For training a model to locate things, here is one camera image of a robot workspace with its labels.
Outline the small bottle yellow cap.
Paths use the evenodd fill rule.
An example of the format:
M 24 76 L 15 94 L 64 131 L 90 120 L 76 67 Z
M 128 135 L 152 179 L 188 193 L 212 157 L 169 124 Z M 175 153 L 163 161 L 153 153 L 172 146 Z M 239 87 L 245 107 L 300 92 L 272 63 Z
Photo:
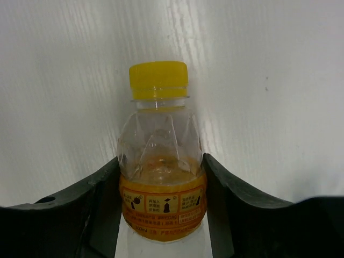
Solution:
M 206 212 L 203 151 L 186 105 L 188 69 L 181 61 L 147 62 L 132 66 L 129 76 L 135 112 L 117 141 L 122 214 L 142 237 L 176 241 Z

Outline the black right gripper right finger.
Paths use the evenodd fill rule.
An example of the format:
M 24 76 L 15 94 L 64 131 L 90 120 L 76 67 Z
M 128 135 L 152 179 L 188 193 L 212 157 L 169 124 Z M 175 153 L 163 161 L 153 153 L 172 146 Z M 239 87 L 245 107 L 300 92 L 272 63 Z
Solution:
M 214 257 L 343 257 L 343 197 L 269 195 L 204 154 Z

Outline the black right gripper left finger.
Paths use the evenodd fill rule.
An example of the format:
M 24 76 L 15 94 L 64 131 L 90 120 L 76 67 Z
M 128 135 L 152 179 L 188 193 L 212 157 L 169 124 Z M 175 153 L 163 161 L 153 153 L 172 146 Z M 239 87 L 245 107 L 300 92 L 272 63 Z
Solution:
M 116 158 L 33 204 L 1 208 L 1 257 L 114 257 L 121 219 Z

